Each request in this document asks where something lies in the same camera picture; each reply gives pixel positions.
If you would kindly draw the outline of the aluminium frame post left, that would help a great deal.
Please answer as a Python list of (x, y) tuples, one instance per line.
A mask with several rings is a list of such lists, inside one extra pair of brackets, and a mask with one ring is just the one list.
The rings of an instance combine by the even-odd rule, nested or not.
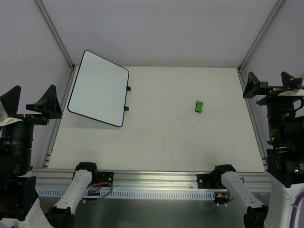
[(42, 0), (34, 0), (34, 3), (35, 5), (37, 6), (43, 20), (45, 21), (52, 37), (54, 38), (57, 46), (59, 47), (67, 65), (69, 66), (69, 68), (71, 70), (73, 70), (75, 68), (75, 64), (73, 63), (73, 60), (72, 58), (70, 57), (61, 37), (60, 37), (60, 34), (58, 33), (53, 21), (52, 21), (52, 18), (50, 17), (48, 11), (47, 11), (47, 8), (44, 4), (44, 2)]

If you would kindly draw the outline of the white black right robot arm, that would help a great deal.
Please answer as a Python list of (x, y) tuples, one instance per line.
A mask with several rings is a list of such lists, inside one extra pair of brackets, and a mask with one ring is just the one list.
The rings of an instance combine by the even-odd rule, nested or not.
[(265, 205), (245, 186), (236, 169), (218, 165), (210, 176), (217, 188), (225, 187), (239, 204), (247, 228), (301, 228), (304, 225), (304, 118), (295, 102), (304, 100), (304, 80), (281, 73), (282, 84), (270, 86), (253, 72), (248, 74), (244, 99), (260, 96), (268, 121), (266, 151), (270, 177), (270, 201)]

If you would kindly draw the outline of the white whiteboard black frame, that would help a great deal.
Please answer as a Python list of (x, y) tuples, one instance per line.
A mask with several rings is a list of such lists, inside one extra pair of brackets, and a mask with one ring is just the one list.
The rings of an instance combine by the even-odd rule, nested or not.
[(128, 81), (128, 69), (85, 50), (67, 109), (79, 116), (122, 127)]

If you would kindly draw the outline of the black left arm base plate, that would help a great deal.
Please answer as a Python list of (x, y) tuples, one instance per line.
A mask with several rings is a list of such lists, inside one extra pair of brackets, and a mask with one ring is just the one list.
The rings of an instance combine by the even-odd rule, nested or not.
[(101, 187), (109, 187), (109, 184), (113, 184), (114, 173), (109, 171), (99, 171), (97, 173), (97, 183)]

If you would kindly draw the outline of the aluminium frame post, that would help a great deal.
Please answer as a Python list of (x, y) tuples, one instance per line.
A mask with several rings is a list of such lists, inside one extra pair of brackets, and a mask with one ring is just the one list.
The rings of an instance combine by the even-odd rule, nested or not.
[(269, 27), (271, 26), (273, 20), (275, 19), (276, 15), (280, 11), (280, 9), (282, 8), (282, 6), (283, 6), (284, 3), (285, 3), (285, 0), (277, 0), (275, 2), (274, 6), (270, 10), (267, 18), (263, 22), (262, 27), (258, 31), (258, 33), (257, 33), (256, 37), (254, 38), (252, 44), (250, 45), (249, 50), (245, 54), (245, 57), (241, 61), (240, 65), (237, 67), (237, 69), (238, 69), (239, 72), (242, 72), (243, 69), (245, 68), (245, 66), (247, 65), (247, 63), (249, 62), (251, 56), (253, 55), (253, 53), (256, 50), (256, 48), (258, 47), (259, 43), (261, 42), (261, 40), (263, 39), (264, 35), (268, 31)]
[(52, 37), (54, 38), (57, 46), (59, 47), (67, 65), (69, 66), (69, 68), (71, 70), (73, 70), (75, 68), (75, 64), (73, 63), (73, 60), (72, 58), (70, 57), (61, 37), (60, 37), (60, 34), (58, 33), (53, 21), (52, 21), (52, 18), (50, 17), (48, 11), (47, 11), (47, 8), (44, 4), (44, 2), (42, 0), (34, 0), (34, 3), (35, 5), (37, 6), (43, 20), (45, 21)]

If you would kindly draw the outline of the aluminium frame post right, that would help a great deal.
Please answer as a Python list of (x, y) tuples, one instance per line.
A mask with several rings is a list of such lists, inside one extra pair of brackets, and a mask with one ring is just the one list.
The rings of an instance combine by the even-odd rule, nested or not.
[(253, 53), (256, 50), (256, 48), (258, 47), (259, 43), (261, 42), (261, 40), (263, 39), (264, 35), (268, 31), (269, 27), (271, 26), (273, 20), (275, 19), (276, 15), (280, 11), (280, 9), (282, 8), (282, 6), (283, 6), (284, 3), (285, 3), (285, 0), (277, 0), (275, 2), (274, 6), (270, 10), (267, 18), (263, 22), (262, 27), (258, 31), (258, 33), (257, 33), (256, 37), (254, 38), (252, 44), (250, 45), (249, 50), (245, 54), (245, 57), (241, 61), (240, 65), (237, 67), (237, 69), (238, 69), (239, 72), (242, 72), (243, 69), (245, 68), (245, 66), (247, 65), (247, 63), (249, 62), (251, 56), (253, 55)]

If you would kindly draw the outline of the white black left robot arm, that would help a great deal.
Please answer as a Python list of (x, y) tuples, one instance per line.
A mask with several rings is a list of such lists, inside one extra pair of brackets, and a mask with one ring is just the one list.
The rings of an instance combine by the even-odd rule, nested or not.
[(44, 213), (36, 190), (31, 153), (34, 127), (60, 119), (62, 109), (57, 89), (51, 85), (34, 104), (32, 114), (18, 114), (21, 87), (0, 97), (0, 221), (9, 228), (72, 228), (75, 210), (88, 186), (97, 184), (99, 174), (93, 162), (81, 162), (63, 197)]

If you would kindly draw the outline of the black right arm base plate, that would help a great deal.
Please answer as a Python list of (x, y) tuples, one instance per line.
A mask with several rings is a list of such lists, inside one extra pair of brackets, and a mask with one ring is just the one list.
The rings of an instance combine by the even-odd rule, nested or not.
[(196, 175), (199, 189), (225, 189), (220, 176), (211, 173), (199, 173)]

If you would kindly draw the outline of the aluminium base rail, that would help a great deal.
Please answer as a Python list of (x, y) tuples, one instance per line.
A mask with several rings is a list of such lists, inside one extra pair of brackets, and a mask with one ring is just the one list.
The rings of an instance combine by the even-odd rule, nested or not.
[[(39, 186), (68, 186), (74, 170), (35, 169)], [(269, 192), (269, 175), (265, 172), (240, 172), (250, 191)], [(114, 171), (114, 189), (126, 190), (197, 190), (196, 172)]]

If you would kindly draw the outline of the green whiteboard eraser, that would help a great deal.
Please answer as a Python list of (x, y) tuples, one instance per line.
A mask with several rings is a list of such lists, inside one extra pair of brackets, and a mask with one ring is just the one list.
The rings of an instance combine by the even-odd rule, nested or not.
[(202, 113), (203, 106), (204, 106), (204, 103), (202, 101), (197, 101), (194, 111), (197, 112), (197, 113)]

